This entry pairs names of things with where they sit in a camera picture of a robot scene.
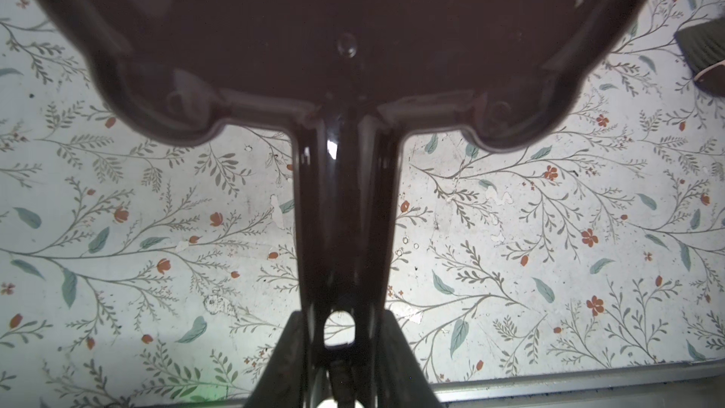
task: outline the dustpan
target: dustpan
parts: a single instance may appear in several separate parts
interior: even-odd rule
[[[566,115],[643,0],[39,0],[142,134],[292,140],[302,308],[245,406],[439,406],[384,309],[404,139],[514,150]],[[355,321],[326,346],[332,312]]]

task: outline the orange flower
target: orange flower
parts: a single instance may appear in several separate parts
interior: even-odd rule
[[[554,178],[558,177],[559,174],[557,174],[557,168],[546,166],[546,172],[544,172],[544,178],[548,179],[549,181],[554,181]]]
[[[12,319],[10,319],[10,329],[15,329],[20,324],[20,322],[23,321],[23,315],[16,314]]]
[[[592,301],[586,300],[586,307],[592,310],[592,315],[597,316],[604,312],[604,301],[593,296]]]
[[[597,117],[597,124],[603,128],[606,128],[607,123],[609,123],[609,119],[600,113],[599,116]]]
[[[12,291],[15,288],[15,284],[2,284],[2,290],[0,290],[0,295],[12,295]]]
[[[594,235],[592,229],[586,229],[585,232],[582,232],[582,242],[591,248],[595,243],[599,242],[599,238]]]
[[[222,216],[222,213],[214,213],[209,216],[209,219],[212,221],[212,225],[214,227],[219,227],[222,225],[222,222],[224,222],[224,216]]]
[[[119,206],[113,217],[118,221],[119,224],[128,220],[128,210],[124,210],[122,206]]]
[[[164,271],[171,269],[171,262],[168,258],[162,258],[159,260],[159,263],[156,264],[156,269],[158,269],[161,274],[164,274]]]

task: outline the floral tablecloth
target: floral tablecloth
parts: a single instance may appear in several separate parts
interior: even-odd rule
[[[673,40],[723,5],[648,0],[530,148],[407,141],[387,306],[431,383],[725,357],[725,102]],[[299,305],[285,136],[154,143],[35,0],[0,34],[0,404],[248,395]]]

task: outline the hanging hole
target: hanging hole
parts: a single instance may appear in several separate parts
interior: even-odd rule
[[[330,397],[329,399],[322,400],[317,408],[337,408],[337,402],[335,399]],[[365,408],[362,403],[355,400],[355,408]]]
[[[355,319],[345,311],[335,311],[325,321],[325,346],[331,348],[355,342]]]

